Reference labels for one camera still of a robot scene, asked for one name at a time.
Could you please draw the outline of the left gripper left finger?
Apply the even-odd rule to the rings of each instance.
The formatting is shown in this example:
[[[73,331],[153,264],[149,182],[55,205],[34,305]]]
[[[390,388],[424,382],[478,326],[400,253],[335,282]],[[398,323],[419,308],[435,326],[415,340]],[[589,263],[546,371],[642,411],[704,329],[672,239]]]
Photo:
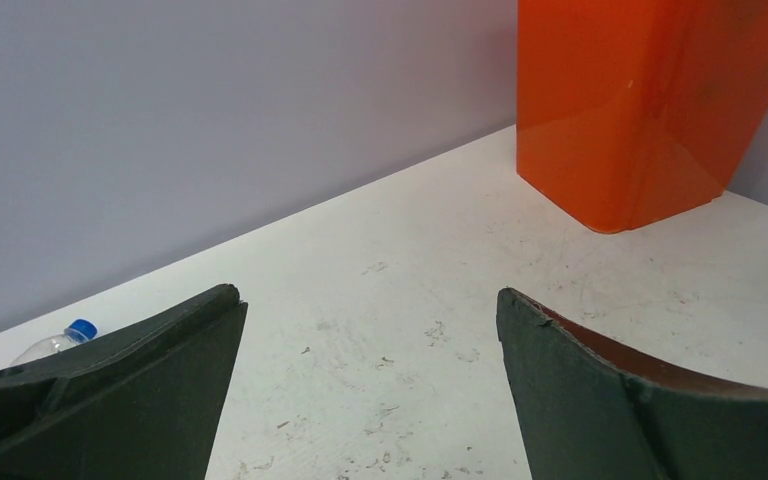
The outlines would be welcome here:
[[[220,284],[0,370],[0,479],[202,479],[245,325]]]

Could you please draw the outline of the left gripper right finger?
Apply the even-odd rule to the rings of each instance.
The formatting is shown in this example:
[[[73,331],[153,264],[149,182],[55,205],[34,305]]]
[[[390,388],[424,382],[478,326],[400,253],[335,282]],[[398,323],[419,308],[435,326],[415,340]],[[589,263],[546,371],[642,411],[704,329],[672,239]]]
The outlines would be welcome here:
[[[535,479],[768,479],[768,388],[698,373],[512,289],[496,328]]]

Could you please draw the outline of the clear Pepsi bottle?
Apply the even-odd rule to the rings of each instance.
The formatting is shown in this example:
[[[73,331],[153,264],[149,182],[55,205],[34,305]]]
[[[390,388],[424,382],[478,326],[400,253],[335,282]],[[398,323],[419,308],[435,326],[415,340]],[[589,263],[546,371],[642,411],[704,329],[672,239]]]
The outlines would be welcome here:
[[[93,340],[98,334],[97,327],[85,319],[72,321],[61,333],[32,344],[19,355],[10,366],[18,366],[61,353]]]

